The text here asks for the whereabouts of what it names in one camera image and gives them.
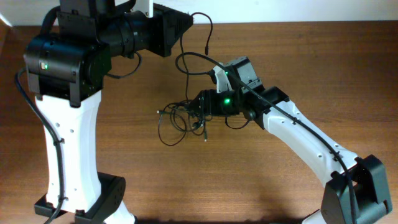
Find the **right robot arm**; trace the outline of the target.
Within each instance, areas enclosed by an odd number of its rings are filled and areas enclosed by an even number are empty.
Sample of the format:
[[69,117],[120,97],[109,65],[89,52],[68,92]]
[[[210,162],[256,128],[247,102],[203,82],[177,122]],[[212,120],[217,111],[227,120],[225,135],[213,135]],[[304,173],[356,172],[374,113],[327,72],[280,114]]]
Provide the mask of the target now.
[[320,180],[320,209],[303,223],[376,223],[392,212],[384,164],[374,155],[361,158],[309,121],[276,86],[266,88],[247,57],[216,63],[208,72],[215,89],[202,90],[188,109],[200,115],[242,113],[283,141]]

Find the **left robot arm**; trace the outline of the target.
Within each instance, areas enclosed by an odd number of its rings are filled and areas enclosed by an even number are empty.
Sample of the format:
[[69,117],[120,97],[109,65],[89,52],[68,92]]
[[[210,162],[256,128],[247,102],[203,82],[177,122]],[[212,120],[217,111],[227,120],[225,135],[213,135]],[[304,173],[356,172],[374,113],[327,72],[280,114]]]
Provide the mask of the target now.
[[134,223],[123,177],[96,168],[96,118],[111,60],[140,50],[168,57],[192,26],[187,13],[134,1],[60,1],[28,44],[23,72],[35,95],[29,106],[45,128],[49,187],[34,205],[48,222],[73,213],[76,223]]

